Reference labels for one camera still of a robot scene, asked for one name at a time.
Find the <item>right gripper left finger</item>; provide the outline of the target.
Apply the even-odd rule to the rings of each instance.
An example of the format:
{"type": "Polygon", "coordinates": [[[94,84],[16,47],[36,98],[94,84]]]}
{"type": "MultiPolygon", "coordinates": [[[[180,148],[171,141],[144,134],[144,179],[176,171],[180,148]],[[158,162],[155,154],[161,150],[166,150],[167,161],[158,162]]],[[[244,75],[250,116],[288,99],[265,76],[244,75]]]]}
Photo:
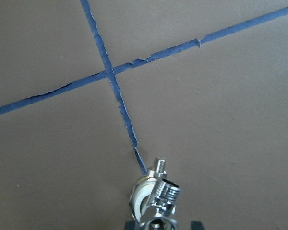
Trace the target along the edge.
{"type": "Polygon", "coordinates": [[[136,220],[129,220],[125,222],[124,230],[140,230],[140,225],[136,220]]]}

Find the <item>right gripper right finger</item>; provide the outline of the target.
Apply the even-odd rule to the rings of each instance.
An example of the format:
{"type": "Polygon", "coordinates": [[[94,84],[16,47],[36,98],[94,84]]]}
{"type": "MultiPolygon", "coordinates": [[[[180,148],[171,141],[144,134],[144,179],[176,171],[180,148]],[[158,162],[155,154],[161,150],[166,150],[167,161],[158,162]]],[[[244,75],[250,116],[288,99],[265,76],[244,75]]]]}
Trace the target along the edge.
{"type": "Polygon", "coordinates": [[[200,221],[191,221],[190,230],[204,230],[204,225],[200,221]]]}

